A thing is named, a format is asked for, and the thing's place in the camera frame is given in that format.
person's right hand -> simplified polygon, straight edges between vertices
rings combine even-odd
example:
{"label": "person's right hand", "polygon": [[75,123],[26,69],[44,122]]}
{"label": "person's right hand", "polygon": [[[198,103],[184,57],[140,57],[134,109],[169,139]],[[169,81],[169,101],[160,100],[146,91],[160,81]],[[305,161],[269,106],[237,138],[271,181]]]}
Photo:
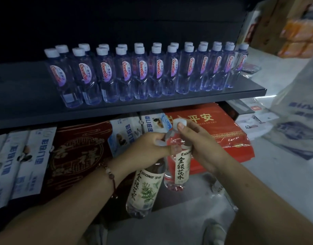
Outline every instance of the person's right hand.
{"label": "person's right hand", "polygon": [[216,173],[229,154],[217,141],[194,121],[187,119],[187,126],[177,125],[178,131],[193,143],[192,156],[209,172]]}

bottle cap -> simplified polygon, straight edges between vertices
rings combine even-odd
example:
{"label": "bottle cap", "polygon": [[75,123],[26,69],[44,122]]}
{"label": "bottle cap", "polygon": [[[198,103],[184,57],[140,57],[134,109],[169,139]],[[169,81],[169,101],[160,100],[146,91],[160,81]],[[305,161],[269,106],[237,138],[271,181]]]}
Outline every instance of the bottle cap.
{"label": "bottle cap", "polygon": [[193,42],[185,42],[185,47],[186,47],[187,45],[193,46],[194,44],[193,44]]}
{"label": "bottle cap", "polygon": [[192,45],[185,46],[185,52],[193,52],[193,51],[194,51],[194,46]]}
{"label": "bottle cap", "polygon": [[175,131],[178,131],[177,125],[179,122],[183,123],[184,126],[187,126],[187,120],[186,119],[174,119],[172,127]]}
{"label": "bottle cap", "polygon": [[177,43],[177,42],[171,42],[170,45],[175,46],[177,48],[177,50],[179,48],[179,43]]}
{"label": "bottle cap", "polygon": [[177,47],[175,45],[168,45],[168,52],[177,52]]}
{"label": "bottle cap", "polygon": [[209,45],[209,42],[201,41],[200,44],[201,44],[201,45],[207,45],[207,46],[208,46],[208,45]]}
{"label": "bottle cap", "polygon": [[135,47],[135,53],[136,54],[144,54],[145,53],[144,46],[137,46],[137,47]]}
{"label": "bottle cap", "polygon": [[126,51],[128,50],[127,44],[118,44],[118,47],[125,48]]}
{"label": "bottle cap", "polygon": [[108,51],[110,50],[110,47],[108,44],[99,44],[99,47],[105,47],[108,49]]}
{"label": "bottle cap", "polygon": [[60,54],[58,53],[56,48],[44,49],[44,53],[48,58],[60,57]]}
{"label": "bottle cap", "polygon": [[241,50],[247,50],[248,47],[249,47],[249,44],[247,44],[247,43],[242,43],[239,45],[239,49],[241,49]]}
{"label": "bottle cap", "polygon": [[83,48],[85,50],[85,52],[88,52],[91,50],[91,48],[89,47],[89,44],[83,43],[83,44],[78,44],[79,48]]}
{"label": "bottle cap", "polygon": [[58,53],[67,53],[67,52],[69,52],[69,49],[68,49],[67,45],[56,45],[55,48],[58,51]]}
{"label": "bottle cap", "polygon": [[155,144],[157,146],[167,146],[167,143],[165,141],[162,141],[162,140],[155,140]]}
{"label": "bottle cap", "polygon": [[154,43],[153,43],[153,46],[155,46],[155,47],[162,47],[162,43],[154,42]]}
{"label": "bottle cap", "polygon": [[98,47],[96,48],[96,53],[99,56],[106,56],[108,54],[108,49],[106,47]]}
{"label": "bottle cap", "polygon": [[85,50],[83,48],[73,48],[73,53],[76,57],[82,57],[85,56]]}
{"label": "bottle cap", "polygon": [[222,45],[221,44],[216,44],[216,42],[213,43],[212,50],[219,52],[221,49],[222,49]]}
{"label": "bottle cap", "polygon": [[116,54],[117,55],[126,55],[126,48],[116,47]]}
{"label": "bottle cap", "polygon": [[199,44],[198,50],[200,52],[206,52],[207,51],[207,44]]}
{"label": "bottle cap", "polygon": [[161,53],[160,46],[152,46],[152,53]]}
{"label": "bottle cap", "polygon": [[134,48],[136,48],[138,46],[143,46],[144,47],[144,44],[143,43],[134,43]]}
{"label": "bottle cap", "polygon": [[234,43],[232,43],[232,42],[227,42],[226,43],[226,47],[225,47],[226,51],[233,51],[234,48],[235,48],[235,44]]}

gray floor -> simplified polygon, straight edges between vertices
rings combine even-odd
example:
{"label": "gray floor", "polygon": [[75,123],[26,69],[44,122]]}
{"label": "gray floor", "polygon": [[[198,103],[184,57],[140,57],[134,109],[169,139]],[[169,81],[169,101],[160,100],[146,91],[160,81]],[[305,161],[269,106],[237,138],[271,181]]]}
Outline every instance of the gray floor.
{"label": "gray floor", "polygon": [[[281,59],[249,49],[248,62],[263,69],[252,79],[276,95],[291,83],[307,59]],[[272,98],[258,99],[269,107]],[[306,161],[270,142],[252,141],[255,158],[243,163],[253,174],[313,222],[313,159]],[[112,244],[200,244],[204,227],[214,218],[227,229],[235,213],[225,197],[212,195],[208,173],[192,175],[183,193],[162,187],[157,211],[143,220],[128,219],[114,224],[108,232]]]}

person's left hand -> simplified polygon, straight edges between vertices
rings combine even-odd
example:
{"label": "person's left hand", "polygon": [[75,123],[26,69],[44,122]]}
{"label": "person's left hand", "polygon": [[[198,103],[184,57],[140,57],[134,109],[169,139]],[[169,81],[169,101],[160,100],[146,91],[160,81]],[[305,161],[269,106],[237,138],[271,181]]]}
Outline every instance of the person's left hand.
{"label": "person's left hand", "polygon": [[159,159],[178,154],[182,151],[179,145],[158,146],[156,140],[162,140],[165,133],[148,132],[140,136],[124,153],[119,155],[130,172],[146,169]]}

black shelf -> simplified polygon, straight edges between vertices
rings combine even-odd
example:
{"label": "black shelf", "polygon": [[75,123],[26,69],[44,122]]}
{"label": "black shelf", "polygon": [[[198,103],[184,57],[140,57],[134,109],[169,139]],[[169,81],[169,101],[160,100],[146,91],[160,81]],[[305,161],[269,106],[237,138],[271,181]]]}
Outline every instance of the black shelf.
{"label": "black shelf", "polygon": [[105,103],[68,109],[42,62],[0,64],[0,129],[54,123],[151,109],[263,96],[266,89],[240,77],[236,87],[222,92],[189,92],[146,101]]}

